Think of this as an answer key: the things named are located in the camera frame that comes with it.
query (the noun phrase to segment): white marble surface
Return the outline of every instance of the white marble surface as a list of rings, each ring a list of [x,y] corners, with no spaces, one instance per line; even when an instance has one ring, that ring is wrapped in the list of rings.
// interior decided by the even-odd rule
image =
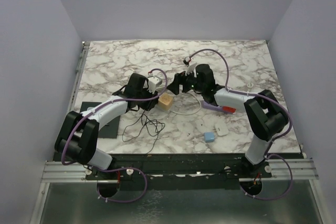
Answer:
[[[90,45],[85,69],[75,101],[79,110],[83,101],[105,101],[112,92],[127,84],[133,72],[147,75],[152,68],[166,71],[169,82],[177,72],[185,70],[182,60],[193,52],[212,48],[221,52],[230,67],[229,87],[250,92],[271,90],[282,105],[286,105],[263,40],[260,41],[95,41]],[[203,52],[193,58],[197,63],[208,63],[216,82],[224,85],[226,78],[223,60],[211,52]],[[172,109],[189,112],[198,104],[189,94],[174,98]],[[153,109],[146,113],[151,119],[166,124],[151,153],[241,153],[248,149],[253,135],[245,113],[228,115],[201,109],[192,116],[182,116]],[[140,112],[128,112],[121,116],[117,139],[98,139],[98,148],[107,153],[146,153],[155,140],[143,130],[140,136],[128,143],[121,141],[127,125],[134,123]],[[215,123],[224,120],[229,134],[219,137]],[[129,127],[125,139],[136,136],[141,123]],[[215,132],[215,142],[205,143],[203,133]],[[275,142],[271,152],[299,152],[299,145],[292,130]]]

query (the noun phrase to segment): gray wall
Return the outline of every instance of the gray wall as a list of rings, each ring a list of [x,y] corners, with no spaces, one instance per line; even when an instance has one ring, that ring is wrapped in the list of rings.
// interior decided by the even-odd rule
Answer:
[[[270,39],[292,0],[61,0],[83,40]]]
[[[60,0],[0,4],[0,223],[28,223],[81,41]]]
[[[269,49],[336,222],[336,0],[293,0]]]

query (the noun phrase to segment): small wooden block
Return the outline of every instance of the small wooden block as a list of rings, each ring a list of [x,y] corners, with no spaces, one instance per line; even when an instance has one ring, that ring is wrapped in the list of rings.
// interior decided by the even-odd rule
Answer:
[[[157,104],[160,108],[162,108],[163,110],[168,111],[171,106],[173,105],[173,100],[174,98],[167,94],[167,93],[163,93],[160,97],[159,97],[159,103]]]

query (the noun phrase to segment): tangled black wire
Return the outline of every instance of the tangled black wire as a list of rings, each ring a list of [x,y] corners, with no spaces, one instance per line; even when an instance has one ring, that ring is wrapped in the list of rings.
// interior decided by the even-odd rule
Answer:
[[[122,141],[123,141],[124,143],[127,143],[127,142],[129,142],[129,141],[131,141],[131,140],[137,138],[138,136],[140,136],[140,134],[141,134],[143,128],[146,127],[147,132],[148,132],[148,134],[149,134],[150,136],[156,136],[156,139],[155,139],[155,141],[154,141],[154,143],[153,143],[152,148],[146,153],[146,154],[148,154],[149,152],[151,152],[151,151],[154,149],[155,143],[156,143],[157,140],[159,139],[159,134],[160,134],[160,132],[163,131],[163,129],[165,128],[166,124],[165,124],[165,123],[161,123],[161,122],[159,122],[157,119],[150,120],[150,119],[148,118],[148,116],[145,115],[144,113],[145,113],[145,111],[142,112],[141,116],[137,119],[137,121],[136,121],[135,123],[133,123],[133,124],[128,125],[128,126],[125,127],[125,129],[124,129],[124,131],[123,131],[121,137],[122,137]],[[128,139],[128,140],[125,141],[125,140],[124,140],[124,134],[125,134],[126,129],[127,129],[128,127],[131,127],[131,126],[135,125],[136,123],[138,123],[140,119],[141,119],[142,127],[141,127],[140,132],[138,133],[138,135],[137,135],[137,136],[134,136],[134,137],[132,137],[132,138],[130,138],[130,139]],[[150,133],[149,129],[148,129],[148,126],[149,126],[149,125],[153,125],[153,126],[155,127],[155,131],[154,131],[155,134],[154,134],[154,135],[152,135],[152,134]]]

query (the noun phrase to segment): blue block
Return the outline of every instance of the blue block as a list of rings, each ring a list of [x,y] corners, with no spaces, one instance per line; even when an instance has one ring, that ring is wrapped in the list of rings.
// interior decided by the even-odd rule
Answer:
[[[213,132],[205,132],[204,140],[206,143],[212,143],[213,141],[215,141],[215,134]]]

